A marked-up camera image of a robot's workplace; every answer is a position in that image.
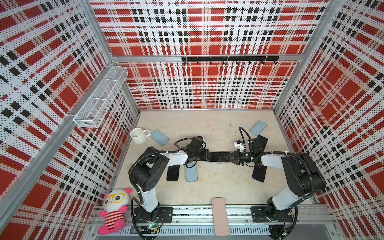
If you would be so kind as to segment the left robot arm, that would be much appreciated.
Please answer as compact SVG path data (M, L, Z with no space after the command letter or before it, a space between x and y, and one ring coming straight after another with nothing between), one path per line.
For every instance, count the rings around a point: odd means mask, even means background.
M141 209L137 216L147 222L155 222L160 216L160 203L157 199L156 185L168 167L186 165L190 162L207 161L210 152L207 149L157 150L147 148L129 170L129 179L136 189Z

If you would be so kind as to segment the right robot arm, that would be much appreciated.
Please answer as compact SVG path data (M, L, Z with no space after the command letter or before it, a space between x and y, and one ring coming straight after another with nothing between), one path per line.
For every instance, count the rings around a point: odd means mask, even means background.
M291 209L297 207L315 193L326 188L326 180L312 158L307 153L289 152L231 153L225 157L236 165L254 163L254 168L273 167L284 170L287 185L277 195L268 199L260 218L270 222L286 220Z

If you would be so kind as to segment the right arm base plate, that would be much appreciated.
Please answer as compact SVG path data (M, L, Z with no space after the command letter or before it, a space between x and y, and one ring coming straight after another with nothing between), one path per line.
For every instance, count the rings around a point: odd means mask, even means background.
M278 211L267 206L251 207L254 223L292 223L294 217L291 210Z

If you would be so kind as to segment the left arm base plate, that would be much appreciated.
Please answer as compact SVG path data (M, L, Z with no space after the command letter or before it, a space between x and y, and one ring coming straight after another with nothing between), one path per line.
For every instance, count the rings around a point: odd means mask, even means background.
M149 223L171 223L173 219L172 207L157 207L151 213L144 210L142 207L137 207L134 210L133 219L136 224Z

